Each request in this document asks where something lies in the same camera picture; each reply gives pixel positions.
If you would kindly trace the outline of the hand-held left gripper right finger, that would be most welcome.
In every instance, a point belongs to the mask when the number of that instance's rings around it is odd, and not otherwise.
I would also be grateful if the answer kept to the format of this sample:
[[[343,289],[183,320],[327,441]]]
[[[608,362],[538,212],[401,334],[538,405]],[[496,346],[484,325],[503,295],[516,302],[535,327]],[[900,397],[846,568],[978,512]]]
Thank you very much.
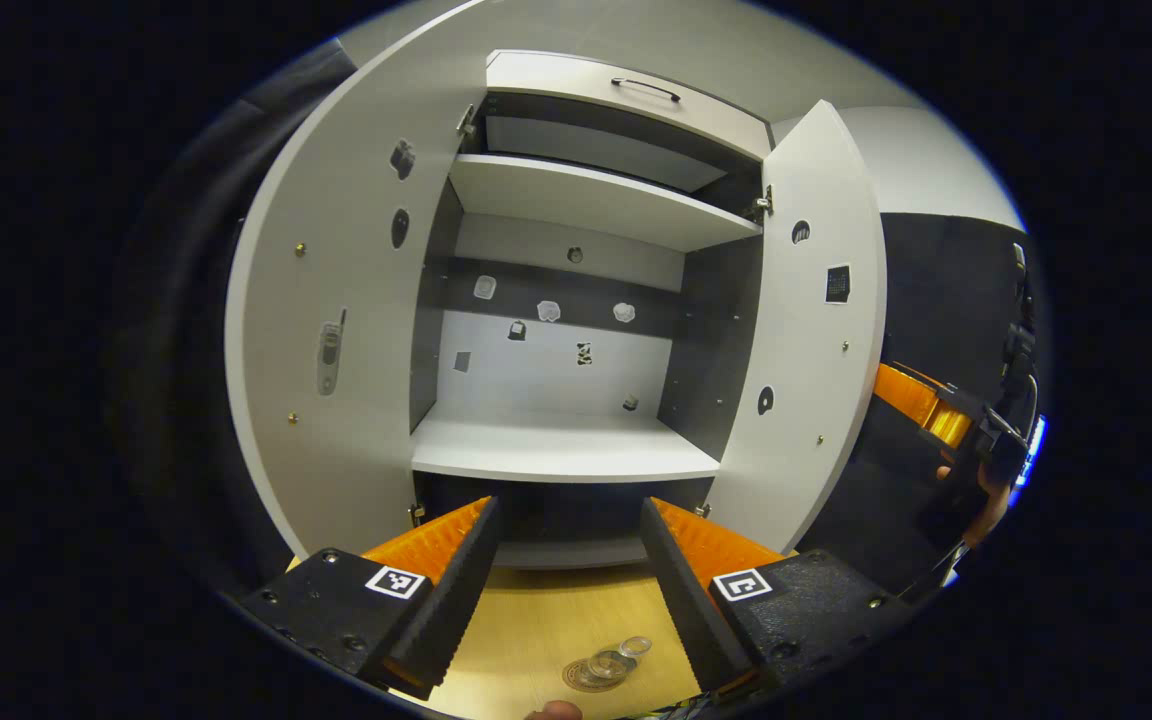
[[[662,498],[641,541],[705,694],[797,691],[909,623],[909,602],[831,553],[776,553]]]

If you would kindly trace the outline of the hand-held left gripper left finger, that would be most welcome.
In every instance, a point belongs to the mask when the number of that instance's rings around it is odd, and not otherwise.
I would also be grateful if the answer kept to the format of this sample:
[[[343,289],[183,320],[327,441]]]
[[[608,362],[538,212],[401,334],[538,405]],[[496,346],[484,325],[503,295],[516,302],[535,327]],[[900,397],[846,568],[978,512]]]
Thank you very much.
[[[353,679],[429,700],[465,637],[500,528],[498,498],[477,498],[365,553],[311,553],[238,606]]]

